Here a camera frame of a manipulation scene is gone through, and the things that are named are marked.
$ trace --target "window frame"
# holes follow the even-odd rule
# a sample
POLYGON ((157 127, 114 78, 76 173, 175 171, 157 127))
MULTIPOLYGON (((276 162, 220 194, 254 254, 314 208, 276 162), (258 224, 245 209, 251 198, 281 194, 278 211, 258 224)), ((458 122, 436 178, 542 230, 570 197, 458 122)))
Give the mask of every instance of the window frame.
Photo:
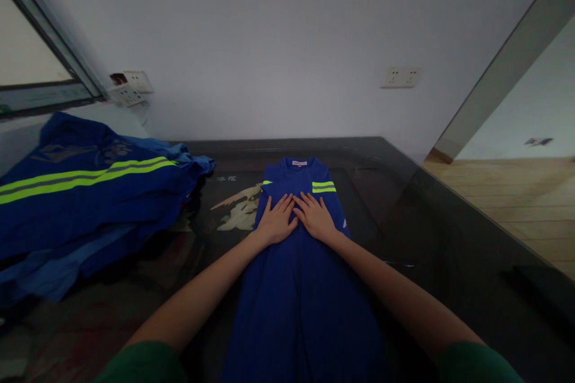
POLYGON ((12 1, 46 43, 47 47, 54 53, 58 61, 61 62, 62 66, 72 76, 72 79, 0 86, 0 97, 4 95, 5 97, 17 98, 21 95, 54 98, 54 103, 48 105, 24 108, 17 111, 0 111, 0 121, 9 118, 46 114, 105 101, 104 91, 98 84, 98 80, 90 73, 89 68, 74 50, 73 45, 64 32, 56 27, 56 20, 50 16, 46 4, 42 0, 12 1), (86 97, 80 95, 81 98, 78 99, 60 101, 65 99, 65 95, 70 94, 70 92, 76 92, 76 94, 85 93, 86 97))

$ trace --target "reflective stripe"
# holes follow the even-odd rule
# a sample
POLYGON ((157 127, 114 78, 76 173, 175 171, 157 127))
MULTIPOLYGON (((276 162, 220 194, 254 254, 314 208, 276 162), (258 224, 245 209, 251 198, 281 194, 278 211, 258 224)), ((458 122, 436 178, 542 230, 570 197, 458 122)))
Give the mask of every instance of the reflective stripe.
POLYGON ((334 186, 333 181, 327 181, 325 183, 311 183, 311 187, 325 187, 325 186, 334 186))
POLYGON ((323 193, 323 192, 334 192, 335 191, 335 187, 322 187, 320 189, 312 189, 311 192, 312 193, 323 193))
POLYGON ((2 195, 0 195, 0 205, 3 203, 14 202, 15 200, 19 199, 24 199, 26 197, 36 196, 38 194, 62 192, 64 190, 70 190, 78 186, 93 186, 94 184, 101 183, 103 181, 114 180, 127 174, 146 174, 148 172, 155 171, 156 169, 163 168, 164 166, 174 166, 173 162, 169 161, 165 157, 158 157, 157 159, 153 160, 157 161, 151 162, 151 160, 146 160, 146 165, 136 166, 127 166, 125 165, 127 162, 120 162, 123 163, 124 166, 117 166, 117 164, 114 163, 112 165, 115 166, 114 168, 106 169, 105 171, 76 171, 86 172, 90 175, 82 174, 74 178, 57 178, 53 181, 50 181, 49 183, 48 181, 44 181, 41 184, 22 187, 18 190, 13 190, 10 193, 2 193, 2 195), (91 175, 101 172, 103 172, 103 174, 97 177, 91 175))
POLYGON ((60 178, 75 178, 75 177, 98 177, 105 174, 110 169, 122 168, 124 166, 141 166, 149 165, 154 162, 159 162, 161 160, 167 160, 165 157, 156 157, 150 160, 127 160, 125 162, 116 162, 111 165, 108 169, 102 171, 68 171, 68 172, 58 172, 56 174, 40 175, 39 177, 27 178, 26 180, 15 181, 10 184, 6 184, 0 187, 0 195, 5 194, 7 190, 23 189, 25 186, 31 184, 38 184, 51 182, 53 180, 58 180, 60 178))

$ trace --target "yellow reflective stripe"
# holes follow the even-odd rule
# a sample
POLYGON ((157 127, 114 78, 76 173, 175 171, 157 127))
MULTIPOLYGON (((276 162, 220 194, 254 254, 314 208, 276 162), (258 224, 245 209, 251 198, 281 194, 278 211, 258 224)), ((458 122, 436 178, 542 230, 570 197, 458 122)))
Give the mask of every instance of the yellow reflective stripe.
POLYGON ((326 187, 326 186, 333 186, 334 182, 333 181, 327 181, 325 183, 311 183, 312 187, 326 187))
POLYGON ((155 159, 149 160, 126 160, 125 162, 116 162, 110 165, 109 168, 103 169, 101 171, 68 171, 68 172, 58 172, 56 174, 40 175, 39 177, 28 178, 26 180, 16 181, 14 183, 6 184, 0 187, 1 192, 7 192, 12 189, 17 189, 22 186, 31 186, 36 183, 44 183, 46 181, 61 180, 63 178, 73 178, 73 177, 98 177, 102 174, 108 172, 109 169, 113 168, 124 168, 125 166, 138 166, 138 165, 149 165, 154 162, 159 162, 160 160, 166 159, 165 157, 156 157, 155 159))
POLYGON ((109 172, 104 173, 103 175, 96 177, 96 178, 77 178, 77 179, 70 179, 65 183, 57 183, 49 186, 38 186, 32 189, 26 189, 22 191, 16 191, 12 194, 6 194, 4 196, 0 196, 0 205, 3 203, 10 203, 14 202, 15 200, 24 199, 30 196, 36 196, 38 194, 47 194, 47 193, 55 193, 55 192, 62 192, 64 190, 70 190, 74 187, 78 186, 93 186, 94 184, 101 183, 103 181, 114 180, 119 177, 123 177, 127 174, 146 174, 151 171, 155 171, 156 169, 163 168, 164 166, 174 166, 173 162, 166 159, 165 162, 157 163, 153 166, 148 167, 139 167, 139 166, 132 166, 128 169, 124 169, 122 171, 117 172, 109 172))
POLYGON ((311 192, 312 193, 323 193, 323 192, 334 192, 335 191, 335 187, 330 187, 328 189, 312 189, 311 192))

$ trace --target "window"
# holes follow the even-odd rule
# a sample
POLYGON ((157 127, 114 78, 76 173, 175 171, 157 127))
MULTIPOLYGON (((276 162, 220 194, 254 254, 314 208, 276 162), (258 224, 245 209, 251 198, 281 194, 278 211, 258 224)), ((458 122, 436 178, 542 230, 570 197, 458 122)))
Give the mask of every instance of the window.
POLYGON ((0 0, 0 119, 103 99, 36 0, 0 0))

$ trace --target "wall socket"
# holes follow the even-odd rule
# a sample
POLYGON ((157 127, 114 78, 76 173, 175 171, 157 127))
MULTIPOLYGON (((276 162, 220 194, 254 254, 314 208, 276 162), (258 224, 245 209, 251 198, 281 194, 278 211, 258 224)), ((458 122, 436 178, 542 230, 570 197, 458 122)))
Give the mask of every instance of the wall socket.
POLYGON ((121 102, 125 107, 133 107, 134 105, 144 103, 146 99, 138 91, 132 88, 130 84, 122 84, 121 86, 110 87, 107 90, 108 94, 116 101, 121 102))
POLYGON ((421 67, 390 67, 380 88, 413 88, 421 79, 421 67))
POLYGON ((152 84, 148 79, 146 72, 124 71, 123 73, 126 79, 128 80, 128 84, 130 84, 132 88, 134 88, 134 90, 136 90, 138 93, 154 92, 154 87, 152 87, 152 84))

